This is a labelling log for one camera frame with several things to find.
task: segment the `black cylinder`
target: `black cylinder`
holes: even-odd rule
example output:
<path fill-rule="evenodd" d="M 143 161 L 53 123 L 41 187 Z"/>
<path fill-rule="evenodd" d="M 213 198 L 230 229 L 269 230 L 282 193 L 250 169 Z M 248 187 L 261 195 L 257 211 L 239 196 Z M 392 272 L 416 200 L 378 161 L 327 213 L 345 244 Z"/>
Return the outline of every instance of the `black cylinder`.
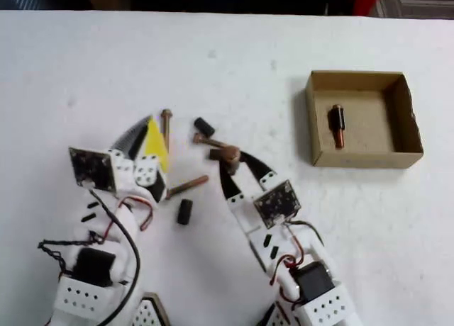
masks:
<path fill-rule="evenodd" d="M 194 126 L 207 138 L 210 138 L 215 131 L 202 117 L 198 117 L 194 121 Z"/>
<path fill-rule="evenodd" d="M 345 130 L 345 119 L 343 117 L 343 107 L 340 105 L 334 105 L 329 112 L 329 123 L 331 130 Z"/>
<path fill-rule="evenodd" d="M 187 199 L 182 199 L 182 202 L 179 205 L 178 218 L 177 218 L 177 222 L 180 225 L 187 225 L 189 223 L 189 219 L 191 218 L 191 210 L 192 210 L 192 201 L 187 200 Z"/>

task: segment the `black cable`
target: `black cable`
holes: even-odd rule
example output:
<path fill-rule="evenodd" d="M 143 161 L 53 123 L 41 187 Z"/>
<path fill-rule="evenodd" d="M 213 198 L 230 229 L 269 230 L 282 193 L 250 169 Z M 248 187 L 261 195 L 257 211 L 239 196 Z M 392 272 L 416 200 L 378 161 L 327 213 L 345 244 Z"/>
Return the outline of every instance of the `black cable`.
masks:
<path fill-rule="evenodd" d="M 121 310 L 123 310 L 123 308 L 125 307 L 126 303 L 129 300 L 129 298 L 131 297 L 131 294 L 134 291 L 135 285 L 137 284 L 137 280 L 138 280 L 138 277 L 139 277 L 140 255 L 139 255 L 139 251 L 137 249 L 137 246 L 135 245 L 135 242 L 134 242 L 133 238 L 129 235 L 129 232 L 121 224 L 121 222 L 118 220 L 118 218 L 109 210 L 109 208 L 106 206 L 106 204 L 101 200 L 101 198 L 93 190 L 90 189 L 89 192 L 101 204 L 101 207 L 104 209 L 106 214 L 110 217 L 112 222 L 115 223 L 115 225 L 125 235 L 126 239 L 129 242 L 129 245 L 133 249 L 133 252 L 134 252 L 134 255 L 135 255 L 135 263 L 136 263 L 136 265 L 135 265 L 134 279 L 133 279 L 133 281 L 131 283 L 131 287 L 129 288 L 128 292 L 126 293 L 125 297 L 120 302 L 118 307 L 106 319 L 104 319 L 104 321 L 102 321 L 101 323 L 99 323 L 97 325 L 97 326 L 106 326 L 121 312 Z"/>
<path fill-rule="evenodd" d="M 318 230 L 311 223 L 306 222 L 306 221 L 301 221 L 301 220 L 296 220 L 296 221 L 290 220 L 290 221 L 287 221 L 286 223 L 289 224 L 289 225 L 305 225 L 305 226 L 311 228 L 315 232 L 315 234 L 317 235 L 317 238 L 320 240 L 321 244 L 323 246 L 325 245 L 323 243 L 323 240 L 321 239 L 321 236 L 320 236 Z"/>

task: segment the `circuit board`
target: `circuit board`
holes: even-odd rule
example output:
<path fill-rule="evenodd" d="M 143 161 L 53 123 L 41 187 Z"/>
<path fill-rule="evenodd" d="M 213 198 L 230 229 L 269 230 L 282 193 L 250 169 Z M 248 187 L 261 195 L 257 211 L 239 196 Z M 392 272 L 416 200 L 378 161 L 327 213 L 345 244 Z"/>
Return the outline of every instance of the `circuit board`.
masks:
<path fill-rule="evenodd" d="M 278 218 L 290 218 L 301 208 L 289 180 L 254 201 L 254 206 L 268 229 Z"/>

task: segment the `yellow tag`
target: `yellow tag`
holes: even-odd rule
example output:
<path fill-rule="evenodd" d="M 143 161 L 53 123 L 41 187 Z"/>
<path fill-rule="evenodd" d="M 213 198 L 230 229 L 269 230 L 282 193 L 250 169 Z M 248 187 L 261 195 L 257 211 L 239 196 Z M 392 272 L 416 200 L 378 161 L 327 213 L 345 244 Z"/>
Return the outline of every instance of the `yellow tag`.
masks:
<path fill-rule="evenodd" d="M 145 156 L 156 154 L 159 157 L 162 170 L 167 173 L 169 167 L 169 154 L 164 143 L 164 136 L 159 131 L 157 123 L 150 118 L 148 121 L 148 132 L 145 140 Z"/>

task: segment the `copper bolt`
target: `copper bolt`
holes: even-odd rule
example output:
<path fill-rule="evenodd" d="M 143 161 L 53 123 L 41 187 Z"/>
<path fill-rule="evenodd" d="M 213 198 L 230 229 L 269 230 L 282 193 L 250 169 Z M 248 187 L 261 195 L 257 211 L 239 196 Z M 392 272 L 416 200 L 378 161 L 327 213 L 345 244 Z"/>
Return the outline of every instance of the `copper bolt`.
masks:
<path fill-rule="evenodd" d="M 212 147 L 227 147 L 226 143 L 219 142 L 217 140 L 212 140 L 211 138 L 206 138 L 201 133 L 195 133 L 194 138 L 192 139 L 194 144 L 207 144 Z"/>
<path fill-rule="evenodd" d="M 224 161 L 227 172 L 233 176 L 240 166 L 241 151 L 240 148 L 228 145 L 221 149 L 211 149 L 209 159 Z"/>
<path fill-rule="evenodd" d="M 209 180 L 208 176 L 203 175 L 197 179 L 193 179 L 192 181 L 183 183 L 181 186 L 176 186 L 172 189 L 169 189 L 169 190 L 167 190 L 166 199 L 169 200 L 169 199 L 171 199 L 171 197 L 173 197 L 174 195 L 177 195 L 178 193 L 182 193 L 183 191 L 194 188 L 195 186 L 200 186 L 201 184 L 207 182 L 208 180 Z"/>
<path fill-rule="evenodd" d="M 336 104 L 329 111 L 329 123 L 334 134 L 336 149 L 344 147 L 343 131 L 345 130 L 345 119 L 343 117 L 343 107 Z"/>
<path fill-rule="evenodd" d="M 169 135 L 170 135 L 170 117 L 172 117 L 172 112 L 170 109 L 165 108 L 162 110 L 161 117 L 162 117 L 162 134 L 164 135 L 164 143 L 165 147 L 167 148 L 167 152 L 170 151 L 169 149 Z"/>

